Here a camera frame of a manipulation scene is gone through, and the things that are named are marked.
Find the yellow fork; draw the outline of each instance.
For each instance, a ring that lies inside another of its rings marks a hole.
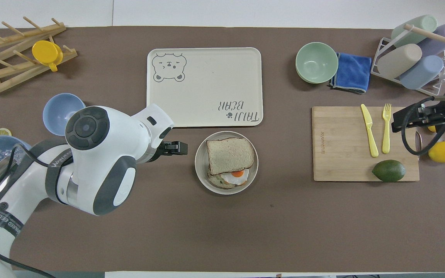
[[[391,104],[386,103],[384,109],[382,110],[382,118],[386,122],[384,127],[384,139],[382,140],[382,152],[389,153],[390,142],[389,142],[389,125],[391,120]]]

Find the egg yolk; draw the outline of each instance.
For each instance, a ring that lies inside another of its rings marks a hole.
[[[237,171],[237,172],[232,172],[231,174],[233,176],[236,176],[237,178],[239,178],[240,176],[243,176],[243,172],[244,172],[244,170],[241,170],[241,171]]]

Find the sandwich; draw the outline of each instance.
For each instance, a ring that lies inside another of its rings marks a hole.
[[[254,163],[252,144],[244,138],[207,140],[209,182],[217,188],[231,189],[247,182]]]

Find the yellow knife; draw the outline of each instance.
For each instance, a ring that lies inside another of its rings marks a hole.
[[[367,127],[367,134],[369,135],[370,154],[372,155],[372,157],[378,157],[379,151],[377,149],[377,145],[375,144],[374,135],[372,134],[372,124],[373,124],[372,117],[370,116],[367,107],[365,107],[365,104],[362,103],[360,107],[362,108],[363,118],[365,120],[365,126]]]

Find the lemon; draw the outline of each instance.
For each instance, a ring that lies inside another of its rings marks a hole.
[[[11,131],[6,128],[0,128],[0,135],[8,135],[11,136]]]
[[[399,181],[406,174],[404,165],[398,160],[384,160],[378,162],[372,173],[381,181],[387,181],[389,183],[393,181]]]
[[[436,126],[434,126],[434,125],[429,126],[428,129],[429,129],[431,132],[436,132]]]
[[[429,157],[435,162],[445,163],[445,141],[437,142],[429,150]]]

